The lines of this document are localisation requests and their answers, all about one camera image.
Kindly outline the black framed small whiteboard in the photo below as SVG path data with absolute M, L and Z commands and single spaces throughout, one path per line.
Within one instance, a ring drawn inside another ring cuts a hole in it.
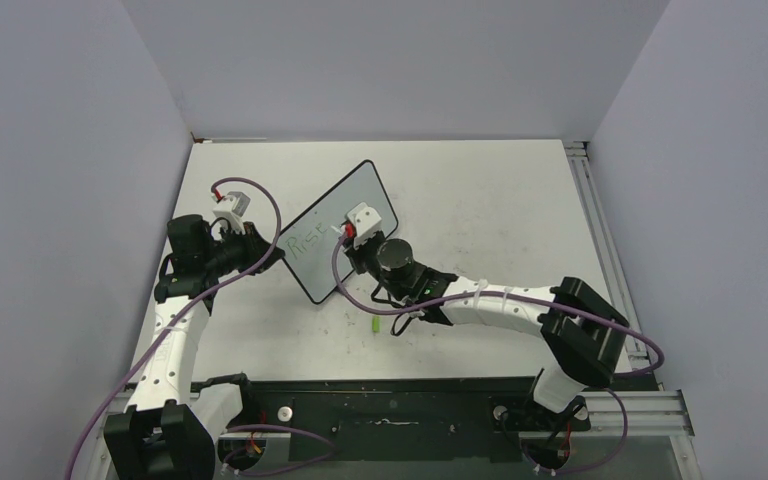
M 283 261 L 308 299 L 322 303 L 336 289 L 331 255 L 337 231 L 358 205 L 376 210 L 386 237 L 394 234 L 399 219 L 373 161 L 359 163 L 282 229 L 278 247 Z

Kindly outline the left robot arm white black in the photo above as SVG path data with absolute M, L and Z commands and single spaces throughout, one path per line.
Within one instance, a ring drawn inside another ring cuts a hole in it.
M 218 237 L 202 216 L 170 220 L 170 253 L 154 288 L 152 344 L 124 411 L 107 418 L 103 436 L 121 479 L 210 479 L 216 446 L 228 425 L 242 431 L 258 416 L 256 400 L 242 393 L 246 379 L 211 380 L 191 397 L 200 340 L 222 278 L 256 275 L 284 257 L 255 225 L 224 217 Z

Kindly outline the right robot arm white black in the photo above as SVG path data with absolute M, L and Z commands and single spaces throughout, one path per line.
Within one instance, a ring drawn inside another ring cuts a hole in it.
M 607 388 L 631 329 L 627 319 L 589 284 L 565 277 L 548 287 L 497 285 L 426 266 L 402 239 L 343 237 L 331 262 L 345 257 L 387 293 L 385 314 L 443 325 L 473 325 L 522 333 L 544 342 L 552 358 L 525 402 L 529 421 L 550 428 L 586 388 Z

